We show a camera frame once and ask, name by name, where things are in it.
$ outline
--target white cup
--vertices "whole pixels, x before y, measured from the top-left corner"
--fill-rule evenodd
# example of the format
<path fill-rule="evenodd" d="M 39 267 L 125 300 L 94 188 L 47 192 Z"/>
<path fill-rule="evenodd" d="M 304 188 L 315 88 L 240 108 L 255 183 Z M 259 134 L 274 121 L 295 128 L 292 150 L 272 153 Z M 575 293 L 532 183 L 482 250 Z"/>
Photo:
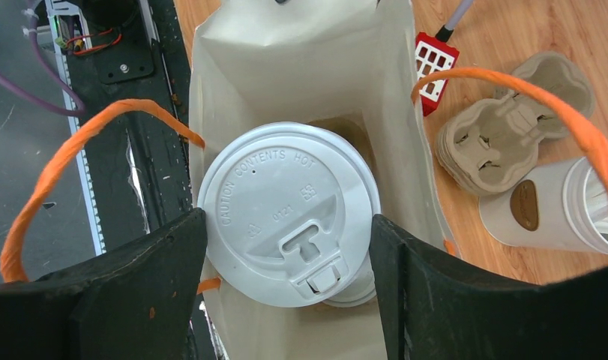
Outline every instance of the white cup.
<path fill-rule="evenodd" d="M 364 159 L 335 133 L 290 122 L 249 131 L 208 168 L 197 206 L 206 212 L 207 257 L 258 302 L 351 307 L 376 294 L 367 252 L 379 192 Z"/>
<path fill-rule="evenodd" d="M 505 245 L 608 254 L 587 209 L 592 176 L 585 157 L 536 167 L 509 191 L 480 198 L 483 224 Z"/>

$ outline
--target gray surface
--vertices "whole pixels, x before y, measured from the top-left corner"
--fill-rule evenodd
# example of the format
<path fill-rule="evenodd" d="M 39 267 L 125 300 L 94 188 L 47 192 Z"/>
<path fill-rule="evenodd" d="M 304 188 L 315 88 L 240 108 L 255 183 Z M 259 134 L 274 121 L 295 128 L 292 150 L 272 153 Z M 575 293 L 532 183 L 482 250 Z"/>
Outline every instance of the gray surface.
<path fill-rule="evenodd" d="M 22 35 L 23 4 L 23 0 L 0 0 L 0 72 L 24 89 L 62 106 L 61 90 L 42 72 Z M 67 118 L 38 109 L 0 86 L 0 251 L 40 171 L 69 136 Z M 25 237 L 23 263 L 31 279 L 94 256 L 75 162 L 47 201 L 56 206 L 42 208 Z"/>

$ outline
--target paper bag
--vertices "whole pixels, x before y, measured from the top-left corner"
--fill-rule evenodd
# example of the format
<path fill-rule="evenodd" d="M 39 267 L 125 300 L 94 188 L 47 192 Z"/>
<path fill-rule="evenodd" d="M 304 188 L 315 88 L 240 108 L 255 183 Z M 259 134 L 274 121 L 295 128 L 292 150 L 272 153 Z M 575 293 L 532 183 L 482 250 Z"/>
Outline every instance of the paper bag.
<path fill-rule="evenodd" d="M 223 1 L 193 42 L 190 128 L 207 144 L 190 148 L 194 204 L 208 166 L 236 137 L 270 122 L 312 123 L 369 161 L 384 215 L 442 249 L 452 236 L 410 100 L 414 52 L 408 0 Z M 213 276 L 206 260 L 202 277 Z M 270 307 L 225 281 L 204 297 L 233 360 L 385 358 L 375 301 Z"/>

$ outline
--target wooden floor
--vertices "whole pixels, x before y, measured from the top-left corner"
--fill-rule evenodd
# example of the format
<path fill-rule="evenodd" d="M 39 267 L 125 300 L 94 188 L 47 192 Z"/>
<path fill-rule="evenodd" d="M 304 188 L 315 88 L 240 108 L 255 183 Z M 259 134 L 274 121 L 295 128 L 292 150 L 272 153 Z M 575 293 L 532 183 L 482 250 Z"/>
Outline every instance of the wooden floor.
<path fill-rule="evenodd" d="M 417 32 L 435 34 L 460 0 L 414 0 Z M 219 6 L 218 0 L 175 0 L 190 54 L 194 28 Z M 555 50 L 591 80 L 598 99 L 592 121 L 608 136 L 608 0 L 476 1 L 449 44 L 460 51 L 457 66 L 510 72 L 534 53 Z M 491 96 L 477 80 L 450 82 L 437 111 L 425 120 L 430 142 L 438 129 L 471 103 Z M 572 139 L 545 143 L 540 164 L 580 156 Z M 460 190 L 438 165 L 439 197 L 463 258 L 492 272 L 533 283 L 559 281 L 608 263 L 608 256 L 507 247 L 481 224 L 478 198 Z"/>

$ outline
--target brown oval logo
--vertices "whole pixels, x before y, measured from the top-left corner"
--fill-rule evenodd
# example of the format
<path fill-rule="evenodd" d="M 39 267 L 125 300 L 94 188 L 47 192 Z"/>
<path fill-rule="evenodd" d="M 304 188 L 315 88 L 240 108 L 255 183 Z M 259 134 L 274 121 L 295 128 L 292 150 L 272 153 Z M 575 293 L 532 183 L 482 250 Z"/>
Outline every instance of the brown oval logo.
<path fill-rule="evenodd" d="M 540 226 L 538 213 L 538 194 L 535 183 L 525 180 L 519 183 L 511 194 L 511 214 L 528 231 L 535 231 Z"/>

